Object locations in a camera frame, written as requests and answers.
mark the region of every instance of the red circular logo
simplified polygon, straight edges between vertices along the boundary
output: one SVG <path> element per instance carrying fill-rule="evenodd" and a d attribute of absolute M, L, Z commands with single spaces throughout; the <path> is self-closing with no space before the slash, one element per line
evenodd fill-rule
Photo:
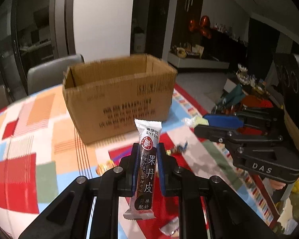
<path fill-rule="evenodd" d="M 153 141 L 150 137 L 146 136 L 142 139 L 141 141 L 141 146 L 145 149 L 145 150 L 151 150 L 153 148 Z"/>

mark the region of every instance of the dark doorway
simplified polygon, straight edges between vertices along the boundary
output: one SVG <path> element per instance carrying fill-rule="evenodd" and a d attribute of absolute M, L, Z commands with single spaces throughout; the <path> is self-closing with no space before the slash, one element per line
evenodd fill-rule
<path fill-rule="evenodd" d="M 250 18 L 248 30 L 247 68 L 250 75 L 265 80 L 273 54 L 276 53 L 280 32 L 269 25 Z"/>
<path fill-rule="evenodd" d="M 169 0 L 149 0 L 145 52 L 162 58 Z"/>

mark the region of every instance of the cardboard box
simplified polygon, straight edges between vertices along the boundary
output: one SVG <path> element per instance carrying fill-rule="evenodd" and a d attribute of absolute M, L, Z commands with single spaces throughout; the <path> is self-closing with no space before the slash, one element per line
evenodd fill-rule
<path fill-rule="evenodd" d="M 69 67 L 63 96 L 82 141 L 132 131 L 134 118 L 166 120 L 176 74 L 144 54 Z"/>

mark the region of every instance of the white shelf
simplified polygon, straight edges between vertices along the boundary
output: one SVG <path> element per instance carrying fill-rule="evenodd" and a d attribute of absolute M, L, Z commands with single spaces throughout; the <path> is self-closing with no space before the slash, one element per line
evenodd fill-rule
<path fill-rule="evenodd" d="M 179 58 L 173 53 L 168 53 L 167 61 L 177 68 L 206 68 L 206 69 L 228 69 L 229 63 L 216 60 Z"/>

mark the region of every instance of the wrapped candy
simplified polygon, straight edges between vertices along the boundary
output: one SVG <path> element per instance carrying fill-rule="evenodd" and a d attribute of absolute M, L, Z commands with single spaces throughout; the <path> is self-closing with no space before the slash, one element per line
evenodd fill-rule
<path fill-rule="evenodd" d="M 182 153 L 184 153 L 186 151 L 187 146 L 188 146 L 188 142 L 186 141 L 186 143 L 184 145 L 178 144 L 174 148 L 166 150 L 166 154 L 168 156 L 181 155 Z"/>
<path fill-rule="evenodd" d="M 162 123 L 135 119 L 139 131 L 138 178 L 135 194 L 130 199 L 129 209 L 123 214 L 130 220 L 155 218 L 153 212 L 153 189 L 156 172 L 156 151 Z"/>
<path fill-rule="evenodd" d="M 105 164 L 99 164 L 95 171 L 99 176 L 102 176 L 107 170 L 112 169 L 115 166 L 116 164 L 112 160 L 108 160 Z"/>

